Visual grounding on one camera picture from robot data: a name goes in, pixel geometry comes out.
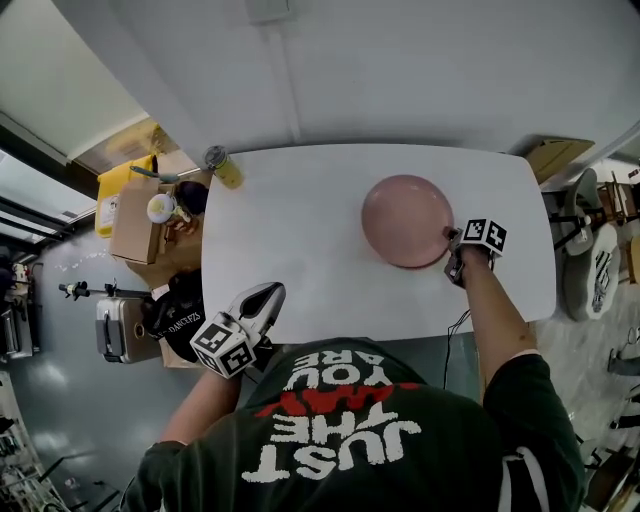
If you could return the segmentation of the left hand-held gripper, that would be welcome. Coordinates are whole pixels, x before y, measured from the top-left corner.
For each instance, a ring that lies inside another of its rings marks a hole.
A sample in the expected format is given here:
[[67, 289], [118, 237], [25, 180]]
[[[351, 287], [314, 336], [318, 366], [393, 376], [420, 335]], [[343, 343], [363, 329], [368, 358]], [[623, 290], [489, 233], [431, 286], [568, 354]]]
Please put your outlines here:
[[198, 361], [225, 379], [249, 368], [264, 371], [276, 353], [268, 332], [285, 298], [286, 288], [280, 282], [259, 284], [240, 293], [190, 340]]

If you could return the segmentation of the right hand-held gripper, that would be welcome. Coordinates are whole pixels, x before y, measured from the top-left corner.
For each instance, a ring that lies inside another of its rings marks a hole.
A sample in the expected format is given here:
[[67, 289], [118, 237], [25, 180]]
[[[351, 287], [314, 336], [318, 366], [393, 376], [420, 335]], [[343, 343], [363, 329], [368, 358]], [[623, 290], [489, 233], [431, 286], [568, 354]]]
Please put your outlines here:
[[450, 253], [445, 275], [452, 284], [463, 287], [462, 248], [474, 246], [484, 252], [493, 269], [495, 260], [503, 255], [507, 230], [492, 219], [479, 218], [468, 220], [463, 229], [446, 227], [443, 235], [448, 239]]

